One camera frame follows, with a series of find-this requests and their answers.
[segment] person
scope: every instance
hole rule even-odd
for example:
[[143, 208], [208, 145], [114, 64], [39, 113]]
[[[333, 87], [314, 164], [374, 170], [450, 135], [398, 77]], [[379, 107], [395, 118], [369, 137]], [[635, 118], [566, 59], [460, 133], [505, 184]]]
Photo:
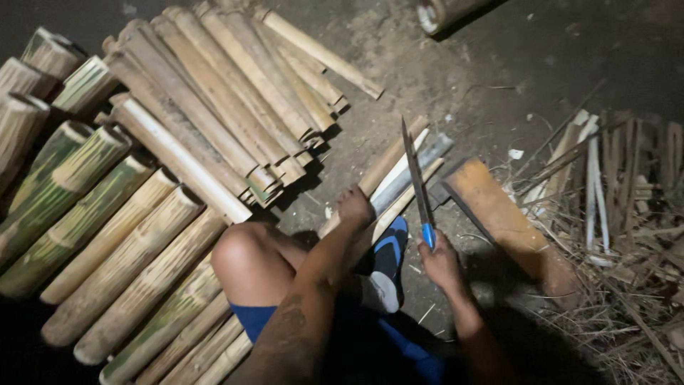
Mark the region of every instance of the person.
[[[380, 312], [362, 306], [363, 299], [350, 302], [354, 296], [347, 294], [358, 299], [374, 292], [379, 301], [371, 307], [384, 313], [398, 310], [396, 279], [403, 254], [399, 248], [408, 240], [406, 222], [397, 219], [373, 249], [379, 260], [373, 274], [392, 284], [367, 279], [370, 284], [359, 285], [362, 279], [351, 274], [359, 258], [351, 250], [371, 223], [373, 209], [356, 185], [345, 189], [337, 203], [339, 225], [310, 251], [262, 223], [234, 225], [215, 246], [214, 271], [254, 342], [228, 384], [445, 383], [443, 360], [404, 338]], [[434, 250], [424, 242], [418, 249], [427, 276], [451, 304], [467, 358], [462, 379], [514, 383], [514, 370], [471, 299], [451, 243], [436, 230]]]

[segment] blue knife handle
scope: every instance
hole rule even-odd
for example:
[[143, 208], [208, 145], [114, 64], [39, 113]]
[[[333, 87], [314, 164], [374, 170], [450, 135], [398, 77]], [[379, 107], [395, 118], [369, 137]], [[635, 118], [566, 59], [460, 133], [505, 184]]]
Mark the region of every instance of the blue knife handle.
[[432, 225], [430, 225], [429, 223], [423, 223], [421, 229], [423, 230], [423, 240], [427, 243], [428, 246], [430, 246], [430, 250], [434, 250], [435, 237]]

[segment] hand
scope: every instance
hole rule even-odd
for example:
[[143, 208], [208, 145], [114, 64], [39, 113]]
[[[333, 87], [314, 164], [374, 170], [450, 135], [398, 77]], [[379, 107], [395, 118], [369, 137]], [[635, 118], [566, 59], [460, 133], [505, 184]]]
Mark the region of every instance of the hand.
[[341, 223], [351, 223], [358, 227], [368, 225], [375, 214], [373, 206], [358, 184], [352, 184], [342, 191], [337, 199], [337, 212]]
[[423, 258], [423, 270], [430, 280], [445, 291], [447, 295], [461, 294], [464, 292], [465, 286], [461, 279], [458, 254], [444, 233], [435, 229], [434, 236], [433, 251], [422, 239], [418, 244], [418, 252]]

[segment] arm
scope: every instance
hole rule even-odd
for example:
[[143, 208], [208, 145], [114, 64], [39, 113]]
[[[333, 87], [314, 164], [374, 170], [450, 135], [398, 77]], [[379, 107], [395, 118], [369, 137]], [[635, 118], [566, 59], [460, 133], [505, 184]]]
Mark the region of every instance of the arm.
[[343, 192], [338, 204], [340, 224], [308, 253], [252, 355], [229, 384], [316, 382], [340, 282], [358, 262], [349, 260], [347, 252], [373, 212], [356, 185]]
[[435, 230], [434, 251], [422, 242], [418, 250], [427, 276], [442, 289], [451, 304], [453, 323], [464, 353], [469, 359], [475, 384], [511, 384], [517, 381], [510, 361], [479, 315], [469, 290], [461, 279], [456, 250]]

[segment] dark floor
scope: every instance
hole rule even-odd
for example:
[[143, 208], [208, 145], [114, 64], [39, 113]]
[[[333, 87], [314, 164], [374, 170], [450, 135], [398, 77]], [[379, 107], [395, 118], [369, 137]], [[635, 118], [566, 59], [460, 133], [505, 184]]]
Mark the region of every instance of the dark floor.
[[[116, 35], [128, 20], [149, 20], [180, 2], [5, 0], [0, 60], [20, 55], [39, 25], [99, 53], [102, 39]], [[332, 207], [340, 187], [358, 181], [399, 136], [401, 114], [409, 119], [427, 114], [433, 132], [456, 141], [452, 159], [479, 156], [494, 168], [507, 164], [508, 149], [525, 150], [523, 160], [511, 162], [513, 171], [548, 137], [546, 121], [555, 128], [603, 78], [607, 84], [589, 101], [590, 111], [631, 109], [684, 122], [684, 2], [679, 0], [509, 0], [440, 42], [421, 32], [413, 0], [265, 3], [386, 86], [384, 96], [372, 101], [329, 74], [353, 106], [341, 117], [342, 132], [324, 154], [329, 156], [320, 183], [309, 191], [316, 201], [300, 195], [282, 207], [280, 227], [286, 232], [315, 229], [325, 221], [326, 206]], [[491, 88], [500, 86], [514, 89]], [[542, 160], [548, 154], [543, 153]], [[510, 171], [497, 167], [495, 172], [504, 182]], [[411, 229], [418, 228], [414, 205], [404, 216]], [[483, 256], [488, 245], [469, 235], [479, 233], [457, 207], [439, 208], [435, 217], [474, 270], [504, 264]], [[476, 283], [483, 304], [506, 292], [500, 283], [508, 280], [508, 273], [500, 270]], [[402, 275], [403, 311], [422, 319], [421, 325], [439, 338], [450, 339], [449, 308], [421, 272], [413, 243]], [[26, 320], [12, 324], [30, 326], [33, 334], [30, 347], [19, 338], [0, 337], [0, 353], [29, 362], [34, 355], [30, 349], [39, 345], [34, 337], [40, 323], [17, 314], [28, 311], [24, 306], [2, 309], [8, 318]], [[47, 311], [34, 311], [35, 317], [47, 317]], [[36, 368], [45, 367], [45, 360], [43, 356]], [[66, 359], [54, 363], [55, 370], [78, 368]]]

